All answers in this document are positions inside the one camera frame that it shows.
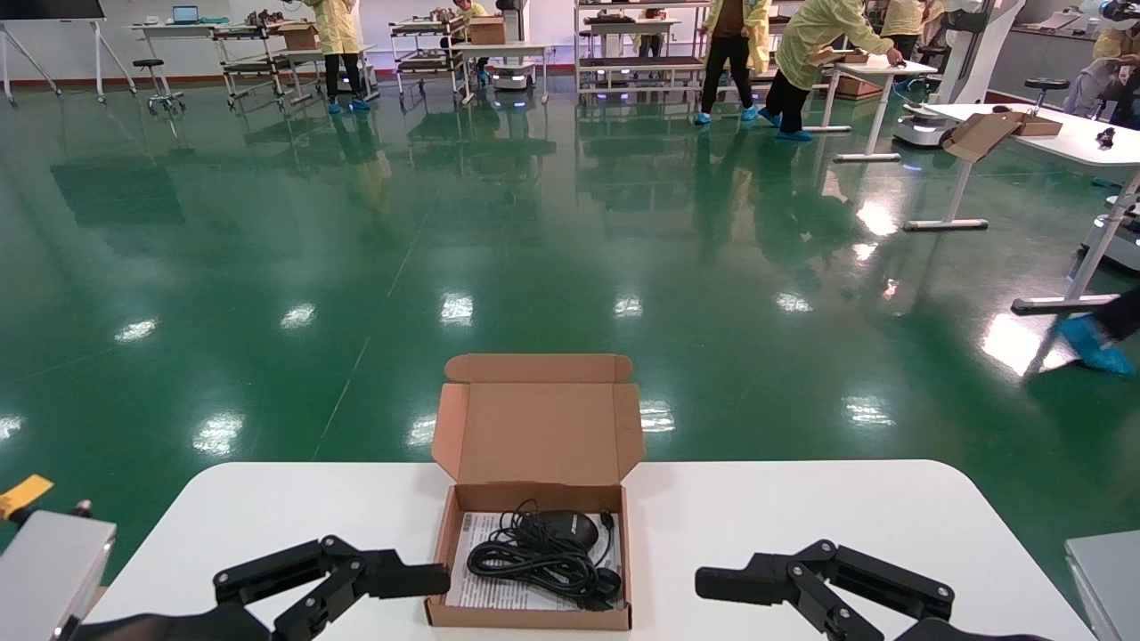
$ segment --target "brown shirt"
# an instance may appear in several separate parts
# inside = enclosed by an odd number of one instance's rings
[[[744,0],[724,0],[720,5],[720,15],[717,16],[716,26],[712,29],[712,38],[740,35],[742,29],[744,29]]]

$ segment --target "black cable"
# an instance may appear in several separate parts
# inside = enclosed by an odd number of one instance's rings
[[[529,505],[534,510],[526,510]],[[510,525],[504,524],[507,516]],[[613,543],[613,517],[604,513],[603,524],[606,517],[609,541],[602,559]],[[611,609],[609,601],[618,592],[610,578],[614,573],[597,568],[589,558],[589,550],[577,541],[555,536],[539,518],[538,503],[534,500],[499,516],[499,529],[471,550],[467,570],[484,578],[528,583],[588,610]]]

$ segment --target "laptop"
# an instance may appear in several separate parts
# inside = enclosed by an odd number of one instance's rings
[[[172,24],[198,24],[197,7],[174,7]]]

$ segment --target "cardboard box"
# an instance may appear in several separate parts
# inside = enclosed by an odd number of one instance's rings
[[[836,88],[836,97],[844,98],[846,100],[862,100],[864,98],[878,96],[880,92],[882,92],[882,88],[878,84],[863,82],[862,80],[849,75],[840,78],[839,86]]]
[[[435,561],[456,567],[465,512],[510,512],[534,498],[543,511],[619,514],[625,606],[604,612],[505,610],[424,601],[435,626],[629,630],[629,516],[621,480],[645,454],[637,386],[613,354],[469,354],[448,360],[432,457],[448,490]]]
[[[467,36],[472,44],[506,44],[506,21],[503,16],[471,18]]]
[[[283,24],[277,27],[277,33],[285,36],[285,48],[290,51],[320,49],[320,34],[312,23]]]
[[[1011,115],[974,114],[951,132],[942,148],[967,162],[978,162],[1021,127]]]

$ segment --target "white table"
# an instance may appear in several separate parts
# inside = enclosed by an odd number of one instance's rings
[[[131,31],[137,31],[142,34],[142,40],[146,41],[146,46],[150,49],[150,57],[163,59],[154,50],[153,40],[163,39],[185,39],[185,38],[197,38],[197,39],[211,39],[213,38],[213,32],[219,26],[218,24],[132,24],[127,29]],[[158,80],[162,81],[162,87],[165,89],[166,94],[170,91],[170,82],[166,80],[166,72],[163,71],[162,66],[157,70]]]
[[[926,105],[927,109],[958,122],[964,122],[974,114],[992,113],[995,105]],[[1028,111],[1031,105],[1004,105],[1012,111]],[[1042,109],[1042,117],[1061,123],[1057,136],[1011,136],[1009,139],[1025,148],[1045,154],[1053,161],[1060,161],[1069,169],[1088,176],[1099,176],[1119,180],[1124,188],[1121,196],[1131,194],[1140,187],[1140,131],[1116,128],[1115,145],[1110,149],[1101,149],[1097,135],[1108,128],[1104,122],[1097,122],[1074,115]],[[974,163],[959,161],[961,169],[950,208],[942,220],[911,220],[903,227],[911,232],[945,230],[945,229],[984,229],[990,226],[985,219],[956,219],[958,208],[962,202],[962,193],[970,178]],[[1058,314],[1097,307],[1116,298],[1116,294],[1083,295],[1089,281],[1092,279],[1101,257],[1116,235],[1116,228],[1124,219],[1124,208],[1113,206],[1112,213],[1105,220],[1105,233],[1096,246],[1089,248],[1081,268],[1077,270],[1068,291],[1064,297],[1016,299],[1012,310],[1016,314]]]
[[[471,56],[473,58],[542,58],[543,59],[543,104],[549,99],[551,92],[547,87],[547,74],[546,74],[546,51],[553,47],[553,44],[538,44],[535,42],[507,42],[505,44],[472,44],[470,42],[461,42],[458,44],[453,44],[451,48],[456,51],[462,52],[464,56]],[[463,82],[467,88],[467,95],[463,98],[463,104],[466,105],[471,102],[474,96],[471,92],[471,74],[463,74]]]
[[[829,127],[831,105],[836,98],[836,90],[839,88],[840,73],[845,73],[868,82],[873,82],[876,84],[878,84],[878,81],[881,80],[883,83],[882,94],[879,96],[879,108],[874,113],[874,122],[871,124],[871,133],[866,138],[866,151],[862,154],[838,154],[833,160],[836,162],[897,162],[903,157],[899,154],[874,153],[874,144],[878,143],[879,130],[882,129],[882,119],[887,115],[887,103],[890,102],[890,83],[895,81],[896,75],[922,75],[926,73],[935,73],[938,70],[934,67],[911,62],[907,62],[906,66],[891,66],[887,63],[886,56],[871,56],[865,63],[836,63],[836,68],[831,73],[831,84],[828,87],[828,103],[824,107],[823,125],[817,129],[808,127],[805,127],[804,129],[808,131],[834,131],[834,129],[829,129]]]
[[[431,561],[450,479],[433,463],[228,463],[192,480],[88,618],[213,607],[220,569],[336,534],[358,549]],[[1041,568],[961,472],[933,461],[643,463],[626,479],[633,632],[613,641],[821,641],[791,606],[699,599],[700,566],[742,568],[755,552],[820,538],[880,557],[956,593],[967,632],[1093,641]],[[1061,542],[1057,542],[1058,553]],[[271,622],[302,586],[250,609]],[[894,639],[913,620],[842,598]],[[580,640],[581,632],[432,628],[421,599],[357,602],[321,641]]]

